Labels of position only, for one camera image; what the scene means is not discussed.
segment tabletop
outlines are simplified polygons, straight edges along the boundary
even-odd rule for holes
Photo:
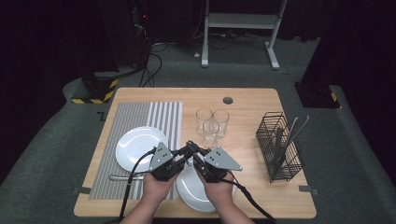
[[[224,97],[231,97],[229,105]],[[106,122],[92,156],[92,161],[82,188],[92,188],[99,163],[104,155],[118,105],[124,102],[182,102],[181,146],[191,140],[202,146],[202,136],[196,133],[195,112],[202,107],[214,110],[225,109],[230,114],[227,133],[218,144],[242,167],[242,172],[233,172],[239,183],[247,188],[253,199],[275,218],[312,218],[316,208],[309,192],[299,190],[307,186],[304,170],[292,180],[270,183],[256,132],[267,112],[283,111],[279,96],[274,89],[236,88],[119,88],[108,111]],[[235,204],[249,217],[264,218],[245,195],[237,190]],[[138,200],[129,200],[126,212],[132,210]],[[122,200],[91,200],[89,194],[81,192],[75,206],[79,217],[117,217]],[[214,213],[198,212],[178,197],[164,200],[155,217],[218,217]]]

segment placemat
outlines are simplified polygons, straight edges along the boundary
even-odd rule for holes
[[[119,140],[130,130],[150,126],[161,130],[168,139],[169,149],[179,149],[181,130],[181,102],[127,102],[120,103],[106,142],[104,155],[90,192],[92,200],[123,199],[127,181],[109,180],[109,175],[130,175],[116,160],[116,147]],[[130,199],[140,199],[143,181],[134,180]],[[178,197],[176,181],[167,199]]]

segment person's right arm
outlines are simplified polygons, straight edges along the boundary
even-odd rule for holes
[[[206,183],[205,179],[197,172],[205,186],[207,199],[212,202],[219,213],[223,224],[254,224],[254,222],[233,203],[233,185],[225,182]],[[233,176],[229,173],[224,179],[233,181]]]

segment dish rack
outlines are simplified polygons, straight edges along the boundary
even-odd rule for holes
[[[293,179],[298,172],[304,167],[304,162],[300,156],[300,146],[294,139],[286,148],[285,158],[281,164],[276,159],[276,131],[283,129],[280,145],[284,146],[290,127],[283,116],[283,112],[267,112],[262,117],[262,123],[256,132],[256,138],[259,140],[262,155],[270,176],[270,182],[274,180]]]

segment white plate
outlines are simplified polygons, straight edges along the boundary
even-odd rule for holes
[[[127,171],[132,171],[137,161],[148,151],[163,142],[168,146],[168,140],[160,130],[144,126],[132,129],[126,133],[116,147],[116,159],[119,165]],[[145,172],[149,169],[152,155],[143,159],[136,167],[136,172]]]
[[[215,212],[213,204],[207,199],[204,184],[201,182],[194,166],[186,164],[177,177],[177,190],[183,201],[199,212]]]

